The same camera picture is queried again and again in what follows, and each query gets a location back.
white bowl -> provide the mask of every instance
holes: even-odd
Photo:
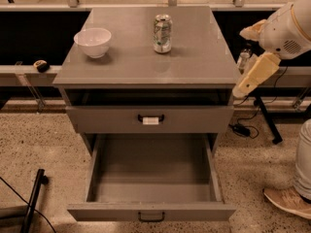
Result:
[[[109,49],[111,36],[107,29],[88,28],[77,33],[74,41],[83,53],[91,58],[99,58]]]

drawer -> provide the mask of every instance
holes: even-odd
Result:
[[[228,220],[206,134],[97,135],[81,221]]]
[[[77,133],[220,133],[232,106],[72,106],[67,114]]]

can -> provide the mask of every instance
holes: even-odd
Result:
[[[154,23],[154,50],[159,53],[169,52],[172,49],[172,18],[161,14],[155,17]]]

tan shoe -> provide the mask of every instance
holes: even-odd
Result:
[[[311,204],[304,202],[293,186],[284,190],[265,188],[263,194],[279,209],[311,219]]]

speckled floor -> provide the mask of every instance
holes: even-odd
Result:
[[[249,116],[238,113],[238,117]],[[264,201],[265,186],[287,187],[294,175],[295,147],[300,124],[277,124],[284,142],[273,145],[261,115],[248,124],[259,130],[252,140],[230,129],[222,136],[215,164],[227,204],[237,211],[225,222],[77,222],[66,211],[70,203],[84,201],[90,156],[66,114],[0,113],[0,175],[28,200],[37,170],[50,179],[42,186],[37,209],[56,232],[310,232],[308,220],[274,208]],[[23,205],[0,183],[0,207]],[[0,232],[19,232],[21,219],[0,220]],[[35,216],[30,232],[52,232]]]

